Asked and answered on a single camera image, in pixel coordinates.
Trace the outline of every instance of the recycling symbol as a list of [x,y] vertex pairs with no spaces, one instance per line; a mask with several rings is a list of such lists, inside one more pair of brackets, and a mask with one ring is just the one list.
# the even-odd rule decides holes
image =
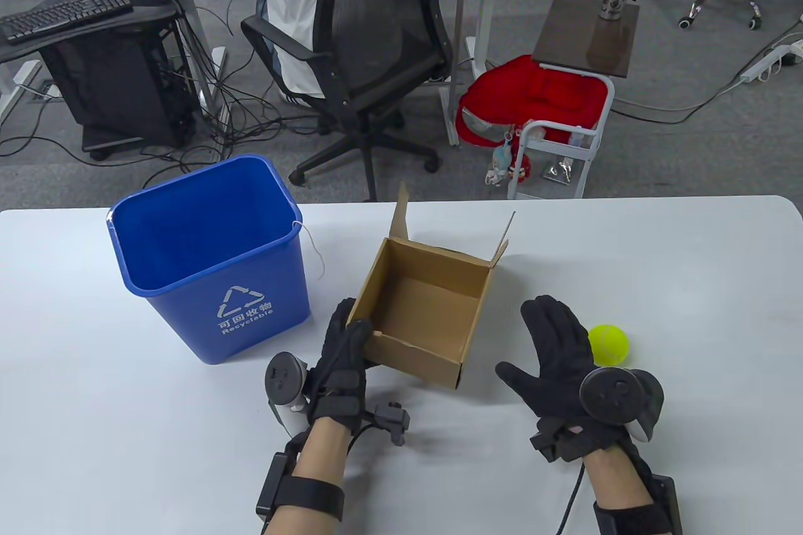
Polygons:
[[[229,309],[229,302],[231,301],[231,297],[235,292],[239,292],[239,294],[248,295],[249,297],[253,297],[253,299],[249,300],[249,302],[247,303],[244,303],[244,305],[238,305],[238,307],[234,309]],[[236,314],[236,312],[238,311],[243,311],[243,309],[248,309],[250,306],[256,305],[257,303],[261,303],[264,300],[265,300],[265,295],[262,294],[261,292],[245,289],[242,286],[232,286],[230,289],[226,291],[226,297],[223,298],[223,303],[221,303],[220,308],[218,309],[218,318],[223,319],[224,317],[229,317],[232,314]]]

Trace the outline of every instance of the gray carpet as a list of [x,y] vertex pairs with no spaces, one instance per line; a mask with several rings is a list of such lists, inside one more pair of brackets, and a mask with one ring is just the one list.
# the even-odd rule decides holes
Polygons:
[[[42,0],[0,0],[0,15],[30,8]],[[198,5],[225,16],[229,0],[196,0]],[[212,45],[227,45],[230,70],[244,64],[250,47],[238,31],[239,21],[252,13],[254,0],[235,0],[230,22],[235,35],[208,13],[201,13]],[[501,63],[531,53],[551,0],[497,0],[490,57]],[[641,0],[630,77],[616,81],[617,96],[648,105],[677,107],[706,99],[730,81],[748,59],[786,30],[803,13],[803,0],[760,0],[766,12],[760,31],[749,31],[750,11],[735,0],[712,0],[694,28],[680,31],[677,20],[691,0]],[[454,17],[454,0],[442,0],[446,17]],[[479,0],[467,0],[467,27]],[[38,80],[46,76],[43,72]],[[468,82],[465,68],[461,81]],[[263,93],[270,84],[267,71],[253,60],[229,80],[236,88]],[[281,114],[299,111],[267,96]],[[780,194],[803,206],[803,66],[785,68],[767,83],[743,85],[700,110],[682,125],[657,125],[612,115],[591,170],[588,197],[700,196],[700,194]],[[247,104],[258,113],[255,103]],[[0,139],[28,136],[41,105],[26,94],[8,118]],[[415,157],[376,152],[376,179],[380,199],[391,200],[398,183],[407,182],[417,200],[490,199],[504,197],[504,188],[484,183],[490,163],[488,150],[462,145],[450,148],[437,94],[419,90],[403,106],[407,126],[399,135],[438,148],[444,166],[427,174]],[[653,119],[675,119],[674,114],[639,113]],[[235,109],[235,122],[243,114]],[[63,143],[78,157],[80,128],[66,105],[51,103],[43,111],[40,136]],[[283,131],[270,142],[238,146],[236,153],[269,157],[286,176],[296,163],[333,142],[329,137],[303,136]],[[208,142],[198,137],[196,144]],[[0,146],[7,154],[20,142]],[[158,152],[160,149],[149,149]],[[136,152],[115,156],[115,161],[136,161]],[[204,151],[192,154],[204,158]],[[0,157],[0,210],[52,208],[53,206],[108,206],[141,188],[167,164],[158,160],[128,166],[89,166],[70,157],[58,146],[34,140],[21,152]],[[177,176],[166,172],[160,182]],[[344,157],[309,174],[307,185],[292,188],[298,202],[349,202],[365,198],[364,174],[358,156]]]

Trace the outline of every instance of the computer tower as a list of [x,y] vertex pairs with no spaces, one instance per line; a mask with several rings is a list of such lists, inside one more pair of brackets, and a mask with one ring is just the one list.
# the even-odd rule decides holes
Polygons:
[[192,136],[198,94],[174,18],[96,31],[41,54],[93,159],[123,145],[178,148]]

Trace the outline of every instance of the cardboard box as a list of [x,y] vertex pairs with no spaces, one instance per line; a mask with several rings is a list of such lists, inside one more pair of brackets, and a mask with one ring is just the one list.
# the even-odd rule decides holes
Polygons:
[[382,241],[349,321],[369,318],[373,323],[365,346],[370,361],[456,389],[494,268],[508,247],[508,229],[490,262],[422,245],[407,236],[408,199],[402,185],[390,235]]

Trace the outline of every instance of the power strip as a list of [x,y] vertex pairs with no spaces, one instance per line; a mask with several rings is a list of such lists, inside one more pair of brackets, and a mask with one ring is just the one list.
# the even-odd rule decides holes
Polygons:
[[771,53],[752,65],[752,67],[748,68],[740,75],[741,82],[750,83],[754,79],[757,79],[757,77],[766,73],[766,71],[771,70],[771,68],[775,65],[778,65],[780,63],[780,59],[787,54],[795,54],[800,58],[803,58],[803,40],[798,40],[791,45],[778,46],[772,50]]

